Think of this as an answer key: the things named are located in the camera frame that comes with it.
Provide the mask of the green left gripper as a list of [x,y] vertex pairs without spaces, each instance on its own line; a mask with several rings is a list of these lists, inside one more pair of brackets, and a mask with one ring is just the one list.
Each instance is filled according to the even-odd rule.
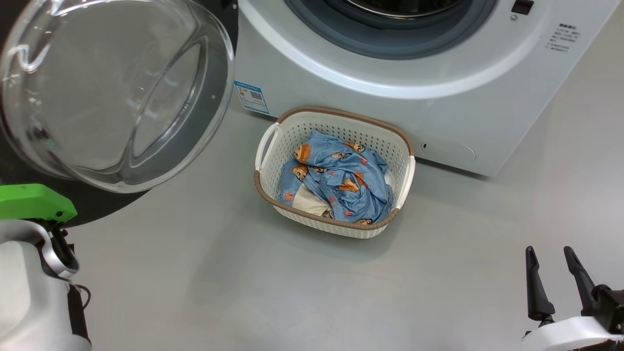
[[66,223],[78,212],[72,201],[42,184],[0,187],[0,219]]

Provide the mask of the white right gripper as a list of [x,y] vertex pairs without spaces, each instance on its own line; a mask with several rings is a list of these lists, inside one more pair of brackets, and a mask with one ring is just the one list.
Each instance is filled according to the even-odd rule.
[[[581,316],[547,324],[530,331],[522,338],[523,351],[574,351],[609,349],[623,343],[623,335],[607,331],[594,317],[597,304],[596,285],[575,251],[564,247],[569,272],[573,275],[582,303]],[[549,301],[539,276],[539,261],[534,248],[525,250],[527,315],[533,321],[553,322],[555,308]]]

